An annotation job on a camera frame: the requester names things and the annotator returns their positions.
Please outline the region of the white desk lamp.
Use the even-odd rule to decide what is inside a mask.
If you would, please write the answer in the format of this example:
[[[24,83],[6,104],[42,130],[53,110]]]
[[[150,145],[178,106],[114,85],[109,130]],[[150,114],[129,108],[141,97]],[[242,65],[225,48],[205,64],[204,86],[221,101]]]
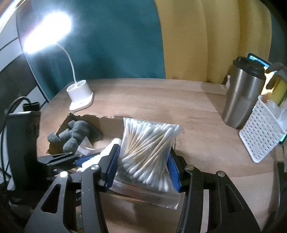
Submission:
[[[26,36],[23,51],[27,54],[37,53],[51,45],[58,46],[66,54],[72,68],[74,83],[67,87],[66,92],[70,97],[69,110],[77,112],[91,106],[94,93],[86,80],[78,81],[75,69],[68,51],[58,42],[62,40],[72,28],[72,20],[62,11],[54,11],[43,17],[41,22]]]

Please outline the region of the brown cardboard box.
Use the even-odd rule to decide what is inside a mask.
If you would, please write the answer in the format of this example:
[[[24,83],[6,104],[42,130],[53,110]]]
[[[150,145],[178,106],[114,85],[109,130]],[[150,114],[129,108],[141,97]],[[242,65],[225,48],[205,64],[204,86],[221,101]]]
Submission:
[[[141,121],[125,117],[123,138],[114,139],[113,143],[121,147],[120,167],[132,175],[139,175],[147,170],[163,170],[172,141],[180,134],[180,125]],[[80,159],[76,151],[84,139],[91,142],[102,140],[102,133],[87,121],[72,120],[67,129],[60,134],[54,132],[48,135],[52,146],[59,146],[63,155],[54,155],[47,164],[74,166],[75,160]]]

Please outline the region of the stainless steel travel mug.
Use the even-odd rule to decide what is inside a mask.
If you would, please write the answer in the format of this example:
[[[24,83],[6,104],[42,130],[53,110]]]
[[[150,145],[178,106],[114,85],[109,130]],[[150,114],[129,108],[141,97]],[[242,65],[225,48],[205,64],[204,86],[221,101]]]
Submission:
[[[222,114],[228,126],[241,129],[245,125],[265,81],[265,69],[260,62],[242,56],[233,60],[230,86]]]

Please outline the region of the clear bag of small items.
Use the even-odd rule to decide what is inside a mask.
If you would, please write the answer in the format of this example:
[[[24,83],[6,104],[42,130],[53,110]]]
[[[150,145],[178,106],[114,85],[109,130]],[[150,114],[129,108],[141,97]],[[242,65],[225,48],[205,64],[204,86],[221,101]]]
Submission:
[[[76,155],[80,155],[80,154],[89,155],[91,149],[92,149],[92,144],[90,143],[89,139],[85,137],[83,141],[80,143],[80,145],[78,146],[75,154]]]

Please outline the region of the yellow curtain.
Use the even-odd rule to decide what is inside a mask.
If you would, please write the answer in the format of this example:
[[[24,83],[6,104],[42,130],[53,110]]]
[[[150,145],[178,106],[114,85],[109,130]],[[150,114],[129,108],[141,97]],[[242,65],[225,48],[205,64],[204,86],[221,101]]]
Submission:
[[[166,79],[223,82],[232,62],[268,59],[271,13],[261,1],[156,1]]]

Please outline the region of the teal curtain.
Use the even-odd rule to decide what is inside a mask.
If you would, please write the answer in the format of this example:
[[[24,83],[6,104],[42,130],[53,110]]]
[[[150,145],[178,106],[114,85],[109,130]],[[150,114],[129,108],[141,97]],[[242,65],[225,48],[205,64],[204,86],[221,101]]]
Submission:
[[[16,12],[20,41],[51,12],[66,13],[71,31],[25,56],[47,99],[73,80],[166,77],[154,1],[25,1]]]

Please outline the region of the yellow sponge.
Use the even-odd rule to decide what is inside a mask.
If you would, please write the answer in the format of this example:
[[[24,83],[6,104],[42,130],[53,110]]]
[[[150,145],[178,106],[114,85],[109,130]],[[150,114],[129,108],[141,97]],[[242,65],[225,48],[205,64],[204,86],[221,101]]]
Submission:
[[[272,90],[271,100],[278,106],[281,104],[286,93],[286,82],[283,79],[278,79]]]

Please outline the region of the bag of cotton swabs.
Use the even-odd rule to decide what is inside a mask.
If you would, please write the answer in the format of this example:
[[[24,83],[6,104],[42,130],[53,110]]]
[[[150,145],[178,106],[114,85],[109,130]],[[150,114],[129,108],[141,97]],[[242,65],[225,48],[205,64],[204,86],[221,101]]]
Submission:
[[[177,181],[172,181],[171,151],[183,133],[178,124],[125,117],[118,167],[111,190],[134,201],[168,209],[180,202]]]

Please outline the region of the white perforated plastic basket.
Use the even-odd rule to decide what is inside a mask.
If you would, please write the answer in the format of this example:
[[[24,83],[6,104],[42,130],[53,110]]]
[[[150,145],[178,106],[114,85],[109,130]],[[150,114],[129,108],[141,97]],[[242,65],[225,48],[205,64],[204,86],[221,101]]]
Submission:
[[[261,162],[286,135],[286,125],[275,117],[262,97],[258,96],[250,117],[239,131],[239,137],[255,163]]]

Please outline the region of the grey knitted glove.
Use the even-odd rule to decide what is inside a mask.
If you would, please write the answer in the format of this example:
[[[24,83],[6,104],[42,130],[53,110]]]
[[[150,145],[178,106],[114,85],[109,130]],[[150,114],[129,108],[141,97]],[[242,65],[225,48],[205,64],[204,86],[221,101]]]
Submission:
[[[50,132],[47,136],[50,145],[57,153],[75,153],[83,139],[87,137],[91,143],[103,139],[103,134],[92,124],[83,120],[72,120],[67,129],[59,134]]]

